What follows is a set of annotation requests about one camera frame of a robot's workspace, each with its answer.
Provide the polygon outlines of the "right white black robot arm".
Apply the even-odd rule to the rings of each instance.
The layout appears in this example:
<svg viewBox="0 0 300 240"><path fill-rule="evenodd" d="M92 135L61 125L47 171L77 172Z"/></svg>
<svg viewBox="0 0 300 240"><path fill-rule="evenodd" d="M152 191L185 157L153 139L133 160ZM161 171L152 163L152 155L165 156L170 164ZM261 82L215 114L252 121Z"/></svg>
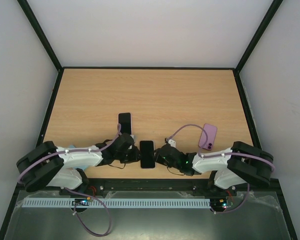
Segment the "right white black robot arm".
<svg viewBox="0 0 300 240"><path fill-rule="evenodd" d="M276 170L274 157L270 153L241 141L210 153L183 153L167 143L155 151L154 160L186 176L210 172L212 181L208 183L208 191L214 196L244 183L266 188Z"/></svg>

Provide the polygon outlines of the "light blue phone case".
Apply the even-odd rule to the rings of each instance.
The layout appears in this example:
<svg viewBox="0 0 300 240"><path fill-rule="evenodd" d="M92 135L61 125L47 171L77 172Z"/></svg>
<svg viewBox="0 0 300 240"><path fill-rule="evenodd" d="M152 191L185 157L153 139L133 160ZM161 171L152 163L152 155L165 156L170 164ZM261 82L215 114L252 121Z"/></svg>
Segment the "light blue phone case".
<svg viewBox="0 0 300 240"><path fill-rule="evenodd" d="M69 149L74 149L76 148L73 144L68 146ZM81 165L81 166L76 166L74 167L75 169L82 169L83 171L87 168L87 165Z"/></svg>

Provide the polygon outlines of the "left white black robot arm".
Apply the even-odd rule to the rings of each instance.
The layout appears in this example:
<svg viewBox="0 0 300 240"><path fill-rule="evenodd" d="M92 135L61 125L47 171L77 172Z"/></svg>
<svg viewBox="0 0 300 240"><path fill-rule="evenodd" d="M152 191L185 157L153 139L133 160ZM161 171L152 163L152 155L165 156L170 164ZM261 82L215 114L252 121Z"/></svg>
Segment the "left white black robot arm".
<svg viewBox="0 0 300 240"><path fill-rule="evenodd" d="M46 141L17 161L17 182L29 193L45 187L85 190L89 184L84 170L88 167L137 162L141 153L131 141L116 140L111 144L97 143L90 147L57 147Z"/></svg>

